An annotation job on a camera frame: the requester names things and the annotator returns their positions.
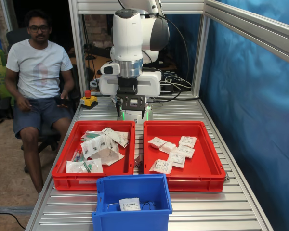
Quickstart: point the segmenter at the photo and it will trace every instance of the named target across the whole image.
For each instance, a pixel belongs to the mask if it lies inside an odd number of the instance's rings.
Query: aluminum profile table
[[[193,97],[190,92],[179,96],[179,98],[189,97]],[[76,121],[117,120],[117,112],[110,98],[99,98],[98,102],[98,106],[91,110],[78,108],[68,134]],[[221,163],[230,178],[225,182],[223,191],[219,193],[171,192],[173,214],[169,218],[168,230],[273,230],[201,100],[154,103],[152,109],[154,120],[204,122]],[[137,125],[135,158],[142,157],[142,155],[143,127]],[[134,173],[142,174],[139,169],[135,169]],[[95,210],[96,204],[96,191],[58,191],[54,188],[50,173],[26,230],[92,231],[91,212]]]

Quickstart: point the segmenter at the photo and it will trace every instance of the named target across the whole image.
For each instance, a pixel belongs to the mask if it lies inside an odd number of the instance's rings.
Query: man
[[[68,99],[74,88],[72,63],[64,48],[48,41],[52,32],[51,19],[40,10],[29,11],[25,16],[30,39],[11,47],[6,64],[6,89],[15,97],[13,130],[24,146],[25,163],[32,182],[38,191],[43,188],[38,137],[41,121],[60,132],[59,147],[71,123],[71,114],[55,97]],[[64,79],[63,92],[59,93],[59,73]]]

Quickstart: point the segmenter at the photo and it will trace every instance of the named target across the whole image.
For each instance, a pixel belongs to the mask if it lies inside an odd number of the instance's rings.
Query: blue backdrop
[[[289,24],[289,0],[222,2]],[[200,93],[273,228],[289,231],[289,63],[211,22]]]

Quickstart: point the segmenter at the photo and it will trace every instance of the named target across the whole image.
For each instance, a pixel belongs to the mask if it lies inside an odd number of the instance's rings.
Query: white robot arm
[[[167,45],[168,24],[158,17],[164,16],[158,0],[121,0],[121,3],[125,9],[114,14],[112,61],[101,68],[100,92],[120,97],[123,111],[140,112],[143,118],[148,106],[146,99],[160,95],[161,81],[161,73],[143,71],[143,63],[154,62],[158,51]],[[143,18],[136,9],[149,12],[151,18]]]

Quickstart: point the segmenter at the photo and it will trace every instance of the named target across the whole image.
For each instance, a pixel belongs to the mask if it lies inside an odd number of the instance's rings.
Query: black chair
[[[17,42],[23,41],[25,39],[30,38],[30,35],[27,33],[26,28],[17,29],[14,31],[10,31],[6,34],[7,40],[9,42],[8,50],[11,46]],[[79,88],[79,81],[78,81],[78,73],[77,73],[77,66],[73,65],[72,69],[73,79],[75,82],[74,89],[69,93],[69,98],[72,101],[72,108],[71,113],[75,113],[76,108],[80,102],[80,88]],[[63,90],[64,81],[62,76],[59,76],[60,79],[60,93]],[[7,112],[8,117],[14,119],[13,116],[13,108],[11,106],[11,97],[6,97],[1,99],[0,101],[0,109]],[[51,149],[55,151],[58,147],[58,141],[60,140],[60,133],[55,130],[51,129],[49,126],[42,122],[41,129],[39,132],[39,142],[42,142],[39,147],[39,153],[42,152],[46,147],[50,145]]]

